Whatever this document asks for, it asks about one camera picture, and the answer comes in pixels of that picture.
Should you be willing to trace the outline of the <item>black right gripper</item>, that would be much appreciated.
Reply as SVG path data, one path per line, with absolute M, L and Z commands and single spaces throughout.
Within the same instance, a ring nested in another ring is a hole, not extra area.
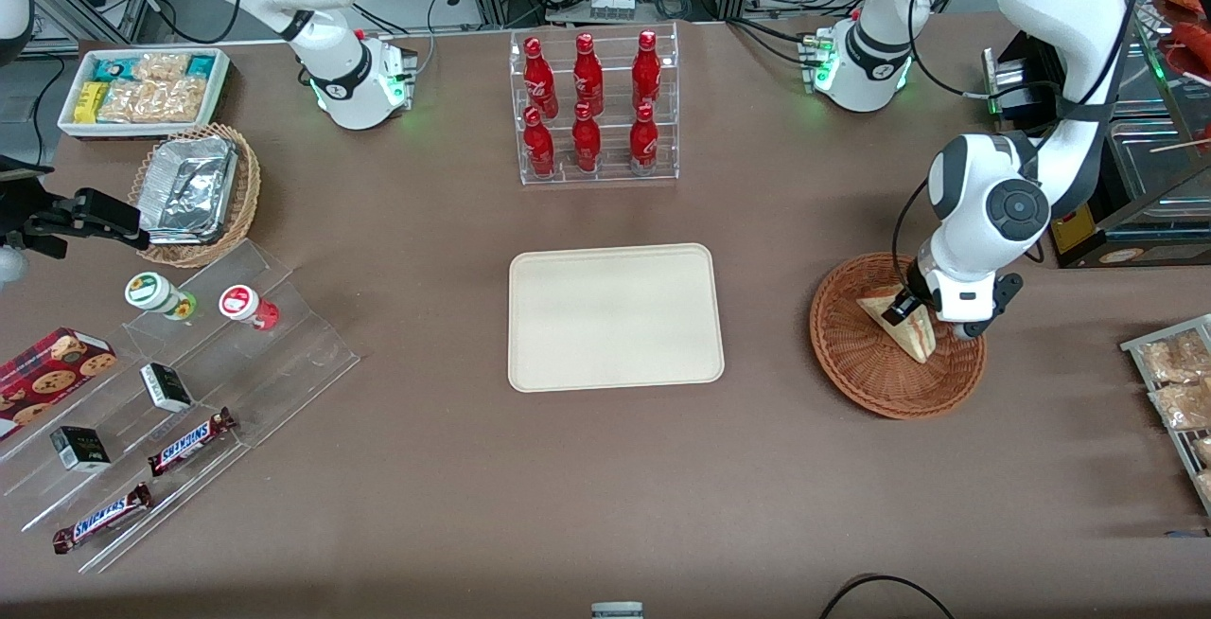
M 44 176 L 53 171 L 51 166 L 1 157 L 4 245 L 11 250 L 64 259 L 68 243 L 61 236 L 87 237 L 90 231 L 96 237 L 116 240 L 134 251 L 149 248 L 149 235 L 140 227 L 139 210 L 94 188 L 84 188 L 84 205 L 63 204 L 65 197 L 52 195 L 44 188 Z

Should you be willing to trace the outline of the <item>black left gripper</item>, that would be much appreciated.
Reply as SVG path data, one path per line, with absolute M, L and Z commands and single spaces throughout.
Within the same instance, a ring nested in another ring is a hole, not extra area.
M 880 319 L 893 327 L 907 321 L 917 309 L 928 308 L 931 311 L 939 309 L 939 300 L 932 290 L 926 283 L 925 274 L 922 273 L 920 260 L 912 260 L 905 270 L 905 287 L 894 292 L 889 306 L 880 314 Z

